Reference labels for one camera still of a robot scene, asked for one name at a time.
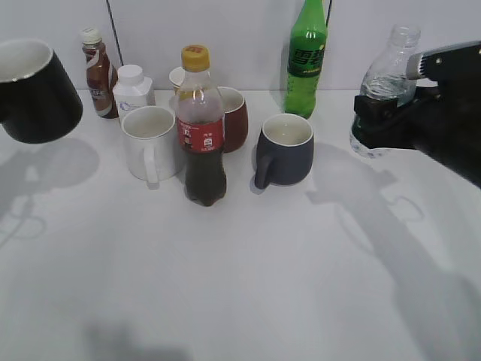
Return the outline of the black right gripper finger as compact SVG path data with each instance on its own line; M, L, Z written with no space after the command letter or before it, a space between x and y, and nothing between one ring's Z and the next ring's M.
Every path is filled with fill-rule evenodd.
M398 100L376 100L369 96L354 98L356 120L353 136L367 149L404 149L400 114L404 106Z

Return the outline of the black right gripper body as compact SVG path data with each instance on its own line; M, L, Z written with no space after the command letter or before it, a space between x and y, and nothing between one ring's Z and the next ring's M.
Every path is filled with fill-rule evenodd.
M391 148L418 150L480 186L480 79L418 86L395 113Z

